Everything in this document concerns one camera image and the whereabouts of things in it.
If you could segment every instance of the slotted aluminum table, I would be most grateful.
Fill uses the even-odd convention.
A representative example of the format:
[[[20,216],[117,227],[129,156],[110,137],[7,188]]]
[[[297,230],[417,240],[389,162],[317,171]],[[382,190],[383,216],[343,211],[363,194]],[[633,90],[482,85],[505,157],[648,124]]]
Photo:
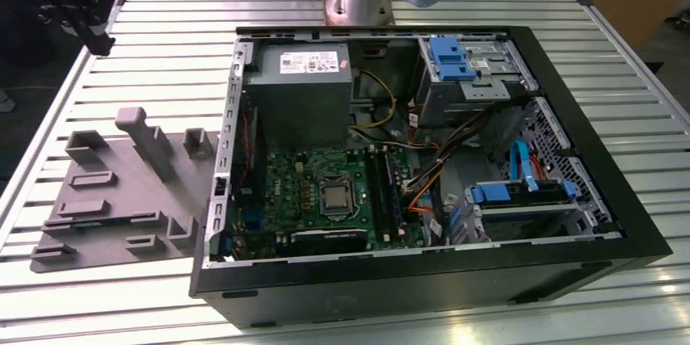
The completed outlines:
[[[396,20],[533,27],[676,253],[549,303],[246,332],[189,298],[193,259],[32,273],[71,132],[119,134],[113,119],[129,106],[166,133],[217,131],[235,27],[323,23],[321,0],[127,0],[113,55],[79,56],[0,201],[0,342],[688,343],[690,120],[598,10],[574,0],[446,0],[418,11],[396,1]]]

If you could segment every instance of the electronic component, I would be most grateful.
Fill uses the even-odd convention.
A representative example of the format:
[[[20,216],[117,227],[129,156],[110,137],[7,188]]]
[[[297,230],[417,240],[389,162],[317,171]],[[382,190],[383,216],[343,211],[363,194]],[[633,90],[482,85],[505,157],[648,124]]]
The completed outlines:
[[[294,256],[333,255],[367,249],[365,229],[310,229],[289,236],[289,252]]]
[[[354,84],[347,44],[267,44],[246,76],[271,150],[346,146]]]
[[[354,217],[353,185],[349,176],[325,176],[319,180],[322,215],[331,221]]]
[[[428,45],[436,37],[450,39],[448,51],[432,50],[438,61]],[[263,182],[282,194],[267,198],[258,232],[245,229],[233,195],[210,198],[191,289],[234,324],[549,301],[669,254],[528,28],[251,28],[239,30],[235,47],[234,114],[223,112],[221,134],[221,144],[234,144],[219,147],[214,177],[225,176],[231,149],[245,150],[234,135],[245,126],[242,111],[230,102],[249,100],[274,155]],[[338,73],[309,73],[319,71],[313,60],[334,59],[333,53],[313,58],[314,48],[326,47],[338,54]],[[283,55],[285,69],[307,74],[277,75]],[[462,61],[482,74],[442,81],[438,65],[453,78],[468,73]],[[343,72],[362,75],[347,95]],[[310,93],[317,85],[325,100]],[[404,107],[397,99],[414,104]],[[373,112],[373,105],[390,107],[390,114]],[[402,127],[410,112],[420,115],[421,145]],[[347,136],[349,127],[369,136]],[[504,278],[516,281],[492,281]],[[434,292],[396,297],[392,289]],[[371,298],[386,293],[385,303]],[[323,303],[323,295],[337,297]]]

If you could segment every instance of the yellow wire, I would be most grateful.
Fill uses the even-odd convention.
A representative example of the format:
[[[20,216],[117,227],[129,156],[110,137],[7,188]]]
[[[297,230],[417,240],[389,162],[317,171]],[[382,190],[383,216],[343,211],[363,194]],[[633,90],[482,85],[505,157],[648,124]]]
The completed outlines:
[[[377,80],[377,82],[381,84],[381,86],[386,89],[386,92],[389,92],[389,96],[390,96],[392,109],[390,109],[389,116],[386,116],[386,118],[383,120],[378,121],[377,123],[350,126],[350,128],[374,128],[374,127],[381,126],[382,124],[386,124],[389,122],[389,120],[393,119],[393,116],[396,114],[396,96],[393,95],[393,90],[390,89],[389,85],[383,82],[383,80],[379,78],[379,76],[377,74],[371,73],[369,70],[365,70],[365,69],[361,69],[359,71],[361,71],[361,73],[367,74],[374,80]]]

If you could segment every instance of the red wire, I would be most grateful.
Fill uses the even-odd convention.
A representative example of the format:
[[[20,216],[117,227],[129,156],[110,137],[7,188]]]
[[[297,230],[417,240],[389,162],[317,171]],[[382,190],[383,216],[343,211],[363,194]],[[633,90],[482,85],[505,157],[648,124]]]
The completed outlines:
[[[250,122],[247,120],[247,112],[242,113],[242,121],[245,122],[245,153],[247,154],[247,163],[245,165],[245,173],[242,174],[242,179],[239,180],[238,190],[245,185],[245,180],[247,179],[247,174],[250,173],[251,168],[251,152],[250,152]]]

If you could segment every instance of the black object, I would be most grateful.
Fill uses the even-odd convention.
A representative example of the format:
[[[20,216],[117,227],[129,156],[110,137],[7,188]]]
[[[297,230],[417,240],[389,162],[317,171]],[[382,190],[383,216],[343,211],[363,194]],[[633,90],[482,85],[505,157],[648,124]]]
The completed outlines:
[[[315,37],[446,32],[505,34],[542,86],[544,96],[625,236],[546,245],[514,243],[474,250],[433,247],[425,254],[416,255],[362,255],[347,260],[274,261],[210,269],[202,267],[205,236],[199,234],[190,295],[205,298],[235,325],[342,321],[548,301],[612,272],[642,267],[672,253],[528,27],[241,27],[238,34],[271,37],[278,33],[295,34],[295,31],[301,32],[298,36]],[[239,292],[242,298],[222,299],[226,293],[235,296]]]
[[[289,255],[331,255],[362,252],[367,247],[365,229],[302,230],[289,236]]]
[[[404,225],[393,165],[389,153],[381,149],[366,154],[365,161],[377,237],[388,242],[398,237],[398,229]]]

